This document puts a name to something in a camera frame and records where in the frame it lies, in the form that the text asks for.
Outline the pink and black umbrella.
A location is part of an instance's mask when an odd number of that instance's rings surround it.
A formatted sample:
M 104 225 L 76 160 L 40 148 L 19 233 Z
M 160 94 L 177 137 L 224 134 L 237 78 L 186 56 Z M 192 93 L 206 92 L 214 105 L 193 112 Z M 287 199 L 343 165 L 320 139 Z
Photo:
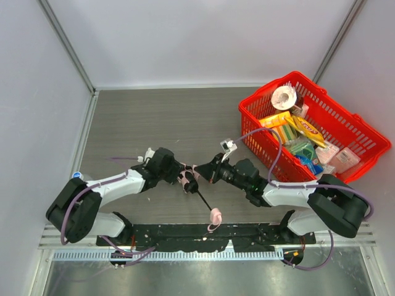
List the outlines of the pink and black umbrella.
M 204 196 L 199 191 L 198 179 L 199 173 L 196 172 L 194 166 L 181 164 L 181 172 L 178 175 L 178 182 L 182 185 L 185 194 L 197 194 L 203 201 L 205 206 L 210 210 L 210 223 L 207 226 L 208 233 L 213 233 L 222 224 L 222 213 L 218 208 L 212 208 Z

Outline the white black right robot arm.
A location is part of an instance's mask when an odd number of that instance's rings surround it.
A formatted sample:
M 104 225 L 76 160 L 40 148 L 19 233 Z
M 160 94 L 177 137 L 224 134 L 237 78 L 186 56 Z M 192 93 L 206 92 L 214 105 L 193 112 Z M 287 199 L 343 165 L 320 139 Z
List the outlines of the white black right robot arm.
M 286 216 L 285 227 L 297 236 L 329 230 L 354 238 L 365 219 L 368 202 L 353 188 L 333 175 L 305 183 L 283 183 L 261 177 L 259 170 L 245 158 L 235 165 L 217 154 L 195 171 L 211 184 L 222 180 L 245 192 L 256 207 L 293 207 Z

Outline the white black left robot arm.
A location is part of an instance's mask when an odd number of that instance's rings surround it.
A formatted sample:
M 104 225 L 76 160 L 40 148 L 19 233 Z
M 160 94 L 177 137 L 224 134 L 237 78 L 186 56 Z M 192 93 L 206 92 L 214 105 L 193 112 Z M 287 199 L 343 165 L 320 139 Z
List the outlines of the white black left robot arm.
M 47 220 L 60 231 L 62 245 L 74 244 L 96 236 L 100 244 L 127 245 L 133 225 L 118 212 L 101 213 L 104 205 L 132 194 L 140 194 L 165 181 L 178 181 L 185 164 L 166 148 L 148 149 L 139 164 L 119 175 L 85 181 L 70 179 L 46 212 Z

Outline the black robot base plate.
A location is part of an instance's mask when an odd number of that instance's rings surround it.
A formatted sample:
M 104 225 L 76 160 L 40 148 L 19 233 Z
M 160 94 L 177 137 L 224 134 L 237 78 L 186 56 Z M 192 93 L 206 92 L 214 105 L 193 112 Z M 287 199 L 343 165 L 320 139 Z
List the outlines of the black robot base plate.
M 133 224 L 126 233 L 108 238 L 116 246 L 153 248 L 157 252 L 222 252 L 231 242 L 235 252 L 273 250 L 276 245 L 315 244 L 311 232 L 297 236 L 285 227 L 268 223 L 222 224 L 214 232 L 206 224 Z

